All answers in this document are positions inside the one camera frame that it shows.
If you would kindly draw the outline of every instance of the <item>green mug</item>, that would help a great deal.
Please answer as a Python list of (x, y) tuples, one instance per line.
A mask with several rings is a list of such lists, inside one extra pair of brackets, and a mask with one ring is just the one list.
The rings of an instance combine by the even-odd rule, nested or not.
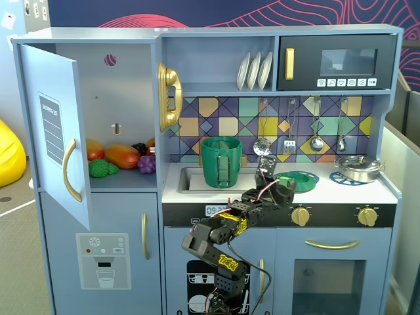
[(231, 136), (212, 136), (201, 143), (204, 179), (214, 188), (229, 188), (238, 181), (242, 142)]

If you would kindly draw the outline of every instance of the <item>digital clock display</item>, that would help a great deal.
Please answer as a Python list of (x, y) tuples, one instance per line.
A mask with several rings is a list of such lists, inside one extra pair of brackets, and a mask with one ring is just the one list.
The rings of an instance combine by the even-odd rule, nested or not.
[(206, 205), (205, 206), (205, 216), (206, 217), (211, 217), (215, 213), (218, 213), (218, 212), (220, 212), (222, 210), (225, 210), (225, 209), (226, 209), (225, 205)]

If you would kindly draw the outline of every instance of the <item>play kitchen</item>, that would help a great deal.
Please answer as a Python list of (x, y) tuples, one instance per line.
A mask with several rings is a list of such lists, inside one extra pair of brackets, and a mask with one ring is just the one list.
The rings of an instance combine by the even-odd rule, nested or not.
[[(383, 315), (401, 194), (380, 152), (401, 42), (386, 25), (15, 39), (53, 312), (209, 313), (215, 286), (233, 282), (181, 244), (195, 224), (235, 217), (228, 206), (256, 188), (249, 202), (266, 213), (238, 220), (232, 241), (245, 259), (210, 248), (243, 266), (233, 313)], [(88, 161), (98, 145), (86, 139), (105, 159)], [(284, 188), (294, 197), (280, 209)]]

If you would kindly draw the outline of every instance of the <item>blue wall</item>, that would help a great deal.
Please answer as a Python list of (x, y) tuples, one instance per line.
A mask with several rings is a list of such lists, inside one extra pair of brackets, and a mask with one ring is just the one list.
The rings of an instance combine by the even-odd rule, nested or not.
[[(50, 0), (51, 26), (208, 27), (387, 23), (420, 39), (420, 0)], [(420, 50), (400, 67), (420, 91)]]

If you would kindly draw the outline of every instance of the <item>silver pot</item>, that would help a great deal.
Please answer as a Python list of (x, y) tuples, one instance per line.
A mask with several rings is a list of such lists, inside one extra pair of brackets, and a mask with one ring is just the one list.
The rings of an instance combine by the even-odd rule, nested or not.
[(334, 166), (340, 168), (340, 174), (356, 182), (373, 182), (379, 176), (381, 165), (376, 159), (366, 156), (345, 156), (338, 161), (334, 161)]

